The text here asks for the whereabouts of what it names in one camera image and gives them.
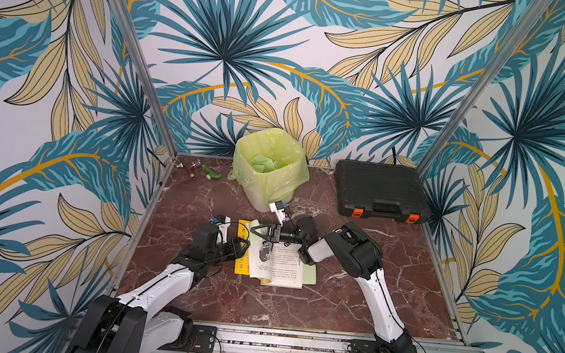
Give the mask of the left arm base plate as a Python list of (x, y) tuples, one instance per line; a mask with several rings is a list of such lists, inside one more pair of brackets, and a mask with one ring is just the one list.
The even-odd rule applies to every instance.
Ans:
[(217, 346), (218, 328), (214, 326), (195, 325), (187, 328), (177, 341), (162, 346), (163, 351), (187, 353), (213, 353)]

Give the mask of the yellow paperback book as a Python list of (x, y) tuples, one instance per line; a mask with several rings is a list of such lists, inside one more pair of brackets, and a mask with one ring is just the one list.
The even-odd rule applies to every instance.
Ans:
[(259, 260), (258, 250), (264, 240), (251, 233), (252, 226), (261, 225), (258, 220), (239, 223), (238, 235), (249, 241), (245, 255), (234, 263), (234, 273), (258, 279), (261, 285), (301, 289), (302, 261), (298, 254), (299, 244), (272, 242), (273, 257), (270, 263)]

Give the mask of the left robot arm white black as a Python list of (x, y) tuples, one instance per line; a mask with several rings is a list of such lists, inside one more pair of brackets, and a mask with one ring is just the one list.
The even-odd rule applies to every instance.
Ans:
[(210, 267), (242, 258), (249, 246), (246, 239), (228, 239), (218, 225), (201, 225), (159, 275), (118, 297), (95, 299), (65, 353), (153, 353), (187, 344), (192, 316), (170, 302), (199, 284)]

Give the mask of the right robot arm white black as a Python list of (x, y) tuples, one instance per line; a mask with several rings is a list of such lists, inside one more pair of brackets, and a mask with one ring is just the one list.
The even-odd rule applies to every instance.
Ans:
[(397, 314), (383, 271), (381, 247), (362, 228), (348, 222), (322, 236), (314, 218), (298, 220), (294, 228), (275, 224), (252, 225), (249, 232), (271, 245), (296, 244), (304, 265), (336, 258), (343, 271), (363, 292), (373, 318), (374, 339), (350, 341), (349, 353), (417, 353), (413, 337)]

